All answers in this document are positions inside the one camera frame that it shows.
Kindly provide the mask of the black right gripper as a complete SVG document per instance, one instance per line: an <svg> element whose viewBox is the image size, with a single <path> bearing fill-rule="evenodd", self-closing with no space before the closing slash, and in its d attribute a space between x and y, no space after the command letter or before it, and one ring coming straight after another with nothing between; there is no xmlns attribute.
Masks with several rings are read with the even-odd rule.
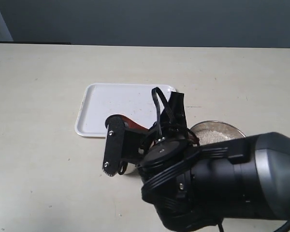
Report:
<svg viewBox="0 0 290 232"><path fill-rule="evenodd" d="M162 172L179 162L187 147L198 146L189 138L193 132L187 127L184 94L172 92L169 99L161 91L151 95L157 118L142 142L145 154L137 165L140 176Z"/></svg>

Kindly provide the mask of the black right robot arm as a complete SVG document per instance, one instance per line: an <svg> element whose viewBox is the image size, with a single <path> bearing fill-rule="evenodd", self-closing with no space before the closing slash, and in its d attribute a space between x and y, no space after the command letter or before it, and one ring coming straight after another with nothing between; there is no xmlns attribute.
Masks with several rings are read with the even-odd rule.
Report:
<svg viewBox="0 0 290 232"><path fill-rule="evenodd" d="M159 88L151 92L157 120L137 169L142 200L165 228L223 231L226 218L282 220L290 231L290 138L268 132L201 145Z"/></svg>

